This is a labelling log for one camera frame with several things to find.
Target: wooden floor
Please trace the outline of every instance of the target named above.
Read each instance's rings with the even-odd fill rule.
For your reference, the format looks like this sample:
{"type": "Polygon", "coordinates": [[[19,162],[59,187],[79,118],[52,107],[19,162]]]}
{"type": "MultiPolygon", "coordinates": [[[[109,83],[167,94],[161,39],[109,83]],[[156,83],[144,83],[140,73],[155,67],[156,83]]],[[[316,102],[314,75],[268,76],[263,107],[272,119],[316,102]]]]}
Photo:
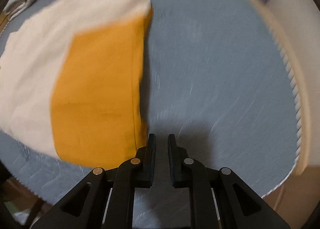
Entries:
{"type": "Polygon", "coordinates": [[[320,167],[307,167],[291,175],[264,199],[291,227],[300,229],[320,201],[320,167]]]}

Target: yellow fabric panel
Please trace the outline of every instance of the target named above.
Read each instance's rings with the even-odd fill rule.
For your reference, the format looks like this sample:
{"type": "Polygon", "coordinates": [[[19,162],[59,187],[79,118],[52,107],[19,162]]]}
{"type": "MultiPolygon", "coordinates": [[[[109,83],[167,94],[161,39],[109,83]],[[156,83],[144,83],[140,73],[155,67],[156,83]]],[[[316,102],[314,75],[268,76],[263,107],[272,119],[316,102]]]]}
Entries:
{"type": "Polygon", "coordinates": [[[150,15],[77,34],[51,99],[62,160],[116,168],[146,144],[139,84],[150,15]]]}

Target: round table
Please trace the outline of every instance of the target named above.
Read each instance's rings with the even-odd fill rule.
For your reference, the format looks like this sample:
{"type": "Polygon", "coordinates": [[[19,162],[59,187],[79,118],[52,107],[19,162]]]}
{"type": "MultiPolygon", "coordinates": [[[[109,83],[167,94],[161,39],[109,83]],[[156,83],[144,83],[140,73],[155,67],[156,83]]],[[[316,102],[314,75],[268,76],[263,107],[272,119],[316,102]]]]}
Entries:
{"type": "MultiPolygon", "coordinates": [[[[0,37],[55,0],[37,0],[0,37]]],[[[215,169],[233,169],[260,196],[292,171],[294,95],[283,59],[246,0],[151,0],[153,20],[140,85],[141,116],[157,139],[151,189],[138,189],[133,226],[189,225],[188,191],[170,183],[167,136],[215,169]]],[[[37,153],[0,134],[0,159],[35,194],[55,204],[91,168],[37,153]]]]}

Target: yellow cloth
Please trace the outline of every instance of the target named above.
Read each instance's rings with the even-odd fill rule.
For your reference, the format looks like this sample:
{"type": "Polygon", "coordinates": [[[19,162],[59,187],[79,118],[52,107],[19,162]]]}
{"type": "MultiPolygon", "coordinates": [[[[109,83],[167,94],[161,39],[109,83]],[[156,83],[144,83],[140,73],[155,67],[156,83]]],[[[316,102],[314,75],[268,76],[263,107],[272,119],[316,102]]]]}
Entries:
{"type": "Polygon", "coordinates": [[[140,15],[73,39],[51,100],[61,159],[110,169],[145,146],[139,83],[148,22],[140,15]]]}

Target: light blue surface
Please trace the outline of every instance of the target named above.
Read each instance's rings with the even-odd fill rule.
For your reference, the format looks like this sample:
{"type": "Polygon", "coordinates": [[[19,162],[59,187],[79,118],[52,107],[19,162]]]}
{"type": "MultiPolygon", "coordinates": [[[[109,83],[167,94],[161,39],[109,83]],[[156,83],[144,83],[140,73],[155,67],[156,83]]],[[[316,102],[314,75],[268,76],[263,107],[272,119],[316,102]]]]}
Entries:
{"type": "MultiPolygon", "coordinates": [[[[0,38],[54,0],[38,0],[0,38]]],[[[245,0],[151,0],[141,114],[157,136],[151,189],[136,192],[133,225],[189,225],[188,191],[170,184],[166,140],[204,165],[233,169],[259,195],[280,183],[296,158],[295,107],[279,51],[245,0]]],[[[55,203],[91,169],[37,154],[0,134],[0,159],[32,191],[55,203]]]]}

